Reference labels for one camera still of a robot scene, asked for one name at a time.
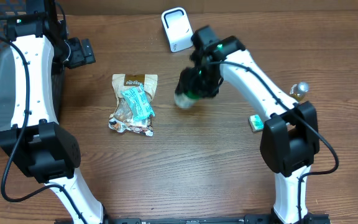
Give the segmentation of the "white barcode scanner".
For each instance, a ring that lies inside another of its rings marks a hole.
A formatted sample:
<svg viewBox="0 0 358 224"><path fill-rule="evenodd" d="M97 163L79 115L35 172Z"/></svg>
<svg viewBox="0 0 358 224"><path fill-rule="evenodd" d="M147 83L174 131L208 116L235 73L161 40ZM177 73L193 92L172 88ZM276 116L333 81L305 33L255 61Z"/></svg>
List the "white barcode scanner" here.
<svg viewBox="0 0 358 224"><path fill-rule="evenodd" d="M193 31L188 15L182 7L164 11L161 20L171 52L179 52L193 46Z"/></svg>

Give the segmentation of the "Kleenex tissue pack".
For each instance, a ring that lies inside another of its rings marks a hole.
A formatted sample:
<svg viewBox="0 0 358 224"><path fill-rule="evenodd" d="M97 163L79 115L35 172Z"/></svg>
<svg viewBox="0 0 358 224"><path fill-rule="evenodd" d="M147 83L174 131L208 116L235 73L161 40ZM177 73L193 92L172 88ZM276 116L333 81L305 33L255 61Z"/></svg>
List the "Kleenex tissue pack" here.
<svg viewBox="0 0 358 224"><path fill-rule="evenodd" d="M254 133L262 131L264 128L264 122L261 120L260 116L257 114L254 114L252 116L249 116L248 118L249 124L252 128L252 131Z"/></svg>

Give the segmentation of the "beige Pantree snack pouch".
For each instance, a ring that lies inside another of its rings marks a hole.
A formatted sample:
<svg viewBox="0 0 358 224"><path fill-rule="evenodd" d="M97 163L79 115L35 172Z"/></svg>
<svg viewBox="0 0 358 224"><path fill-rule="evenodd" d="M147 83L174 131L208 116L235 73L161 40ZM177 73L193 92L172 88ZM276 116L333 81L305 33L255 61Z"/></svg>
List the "beige Pantree snack pouch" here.
<svg viewBox="0 0 358 224"><path fill-rule="evenodd" d="M156 74L114 74L112 76L111 85L114 90L117 106L114 113L109 116L108 126L119 133L131 131L152 137L154 135L152 118L154 116L140 121L134 121L132 111L121 94L122 91L140 84L143 84L147 99L152 105L152 100L154 99L158 85L158 76Z"/></svg>

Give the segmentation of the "green lid white jar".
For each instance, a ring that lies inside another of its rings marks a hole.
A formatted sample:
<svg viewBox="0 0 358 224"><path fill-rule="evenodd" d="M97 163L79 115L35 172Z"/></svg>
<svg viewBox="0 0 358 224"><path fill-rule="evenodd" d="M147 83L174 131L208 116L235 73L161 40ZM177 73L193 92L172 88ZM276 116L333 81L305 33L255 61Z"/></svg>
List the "green lid white jar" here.
<svg viewBox="0 0 358 224"><path fill-rule="evenodd" d="M192 91L178 91L174 93L175 104L184 110L190 109L201 97Z"/></svg>

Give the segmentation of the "teal snack packet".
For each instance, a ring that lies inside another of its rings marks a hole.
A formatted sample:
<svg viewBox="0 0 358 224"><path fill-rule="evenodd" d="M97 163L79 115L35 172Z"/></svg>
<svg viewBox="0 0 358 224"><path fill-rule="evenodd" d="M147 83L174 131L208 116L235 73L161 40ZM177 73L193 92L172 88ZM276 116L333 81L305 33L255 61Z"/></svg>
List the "teal snack packet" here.
<svg viewBox="0 0 358 224"><path fill-rule="evenodd" d="M134 121L155 116L154 110L147 99L143 84L122 91L121 94L132 111Z"/></svg>

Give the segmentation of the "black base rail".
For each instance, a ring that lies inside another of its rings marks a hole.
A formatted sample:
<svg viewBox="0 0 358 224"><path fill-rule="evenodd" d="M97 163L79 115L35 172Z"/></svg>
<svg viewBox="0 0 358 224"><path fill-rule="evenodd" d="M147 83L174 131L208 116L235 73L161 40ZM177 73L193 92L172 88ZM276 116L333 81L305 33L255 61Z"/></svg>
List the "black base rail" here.
<svg viewBox="0 0 358 224"><path fill-rule="evenodd" d="M73 221L55 220L54 224L69 224ZM108 218L103 223L113 224L268 224L268 223L282 223L274 214L266 215L245 215L244 217L230 218L188 218L188 219L151 219L141 220L140 218ZM330 224L329 215L313 215L309 213L306 215L302 223L306 224Z"/></svg>

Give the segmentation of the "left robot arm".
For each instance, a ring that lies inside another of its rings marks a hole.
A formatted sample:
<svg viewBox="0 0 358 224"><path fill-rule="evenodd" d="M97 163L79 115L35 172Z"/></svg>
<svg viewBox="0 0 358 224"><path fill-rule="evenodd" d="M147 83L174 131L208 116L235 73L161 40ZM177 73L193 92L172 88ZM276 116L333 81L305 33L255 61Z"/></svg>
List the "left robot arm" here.
<svg viewBox="0 0 358 224"><path fill-rule="evenodd" d="M25 14L9 17L6 40L15 61L15 107L0 147L27 177L52 190L72 223L107 223L108 214L81 172L77 140L56 115L53 76L95 62L89 40L71 38L55 1L27 1Z"/></svg>

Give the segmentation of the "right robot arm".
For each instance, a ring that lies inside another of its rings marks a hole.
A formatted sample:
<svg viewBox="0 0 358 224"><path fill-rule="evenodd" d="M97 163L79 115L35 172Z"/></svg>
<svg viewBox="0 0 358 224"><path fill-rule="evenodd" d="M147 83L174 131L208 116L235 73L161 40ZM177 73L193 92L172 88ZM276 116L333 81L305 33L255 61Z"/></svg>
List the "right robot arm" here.
<svg viewBox="0 0 358 224"><path fill-rule="evenodd" d="M200 99L213 98L223 82L236 88L264 124L260 153L275 174L276 219L280 223L307 220L305 175L319 152L313 134L318 128L315 108L279 89L236 37L221 40L206 26L195 31L191 41L195 50L190 59L195 66L180 74L176 105L188 109Z"/></svg>

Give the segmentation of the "yellow Vim liquid bottle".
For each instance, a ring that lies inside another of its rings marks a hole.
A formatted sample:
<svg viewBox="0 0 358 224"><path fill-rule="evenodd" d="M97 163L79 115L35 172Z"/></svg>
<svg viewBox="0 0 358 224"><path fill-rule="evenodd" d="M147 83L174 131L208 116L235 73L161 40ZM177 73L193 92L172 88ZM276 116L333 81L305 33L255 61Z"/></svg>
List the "yellow Vim liquid bottle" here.
<svg viewBox="0 0 358 224"><path fill-rule="evenodd" d="M309 92L309 89L307 82L296 83L290 89L290 96L296 99L296 101L301 101Z"/></svg>

